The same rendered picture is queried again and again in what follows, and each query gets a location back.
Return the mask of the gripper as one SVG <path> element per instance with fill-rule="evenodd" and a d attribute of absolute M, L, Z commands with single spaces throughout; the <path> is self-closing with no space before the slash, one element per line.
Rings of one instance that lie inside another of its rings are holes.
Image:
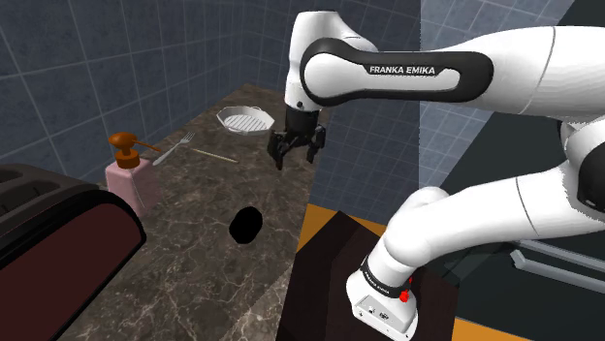
<path fill-rule="evenodd" d="M 309 141 L 306 152 L 306 161 L 309 164 L 313 163 L 317 152 L 325 146 L 326 128 L 318 125 L 319 113 L 319 110 L 303 111 L 287 107 L 285 132 L 270 131 L 267 151 L 274 159 L 275 166 L 279 171 L 282 170 L 284 156 L 295 146 L 297 141 Z"/>

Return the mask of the white ridged octagonal dish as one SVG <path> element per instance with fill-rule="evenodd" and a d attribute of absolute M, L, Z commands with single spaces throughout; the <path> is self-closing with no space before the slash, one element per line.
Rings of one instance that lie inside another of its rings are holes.
<path fill-rule="evenodd" d="M 216 118 L 227 131 L 241 136 L 261 136 L 274 123 L 267 112 L 249 106 L 224 107 L 218 111 Z"/>

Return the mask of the thin yellow stick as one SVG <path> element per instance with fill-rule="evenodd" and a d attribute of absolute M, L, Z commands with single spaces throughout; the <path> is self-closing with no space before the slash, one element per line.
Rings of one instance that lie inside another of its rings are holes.
<path fill-rule="evenodd" d="M 238 164 L 239 163 L 238 160 L 235 160 L 235 159 L 232 159 L 232 158 L 229 158 L 229 157 L 225 157 L 225 156 L 217 155 L 217 154 L 214 154 L 214 153 L 206 152 L 204 150 L 200 150 L 200 149 L 197 149 L 197 148 L 191 148 L 191 149 L 193 151 L 197 152 L 197 153 L 200 153 L 200 154 L 203 154 L 203 155 L 206 155 L 208 157 L 212 157 L 212 158 L 215 158 L 215 159 L 218 159 L 218 160 L 226 161 L 226 162 L 233 163 L 233 164 Z"/>

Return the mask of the black rounded object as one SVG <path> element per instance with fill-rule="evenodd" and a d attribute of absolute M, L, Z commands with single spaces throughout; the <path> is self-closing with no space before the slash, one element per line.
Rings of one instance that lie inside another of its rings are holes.
<path fill-rule="evenodd" d="M 247 206 L 235 215 L 229 233 L 236 243 L 248 244 L 256 238 L 262 227 L 262 213 L 254 206 Z"/>

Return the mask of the silver fork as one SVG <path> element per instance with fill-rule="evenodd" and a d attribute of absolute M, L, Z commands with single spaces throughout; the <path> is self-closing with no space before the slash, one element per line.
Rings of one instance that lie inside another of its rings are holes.
<path fill-rule="evenodd" d="M 195 137 L 194 132 L 187 133 L 179 142 L 172 146 L 168 151 L 163 153 L 160 157 L 152 162 L 152 166 L 156 167 L 162 164 L 177 148 L 183 144 L 189 143 Z"/>

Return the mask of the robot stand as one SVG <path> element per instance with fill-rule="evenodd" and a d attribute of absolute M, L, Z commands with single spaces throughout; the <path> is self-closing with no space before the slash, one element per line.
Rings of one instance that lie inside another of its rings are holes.
<path fill-rule="evenodd" d="M 297 252 L 275 341 L 392 341 L 354 318 L 345 283 L 378 235 L 337 212 Z M 458 288 L 425 267 L 412 276 L 419 323 L 411 341 L 451 341 Z"/>

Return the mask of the pink soap dispenser brown pump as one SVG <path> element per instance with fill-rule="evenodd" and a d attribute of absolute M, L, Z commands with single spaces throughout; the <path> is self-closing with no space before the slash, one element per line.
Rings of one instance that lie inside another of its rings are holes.
<path fill-rule="evenodd" d="M 117 151 L 114 161 L 105 169 L 108 190 L 122 198 L 138 217 L 143 217 L 160 201 L 161 189 L 152 163 L 141 157 L 135 145 L 157 148 L 127 132 L 111 135 L 109 143 Z"/>

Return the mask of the dark red toaster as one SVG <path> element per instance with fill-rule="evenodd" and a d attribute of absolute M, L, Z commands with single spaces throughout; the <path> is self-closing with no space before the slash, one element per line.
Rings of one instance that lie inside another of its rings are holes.
<path fill-rule="evenodd" d="M 145 241 L 119 196 L 0 165 L 0 341 L 57 341 Z"/>

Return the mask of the grey metal rail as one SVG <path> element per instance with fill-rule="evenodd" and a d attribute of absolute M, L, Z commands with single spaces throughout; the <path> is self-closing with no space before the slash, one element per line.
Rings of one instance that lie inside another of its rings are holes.
<path fill-rule="evenodd" d="M 518 270 L 605 295 L 605 261 L 535 240 L 515 242 L 509 256 Z"/>

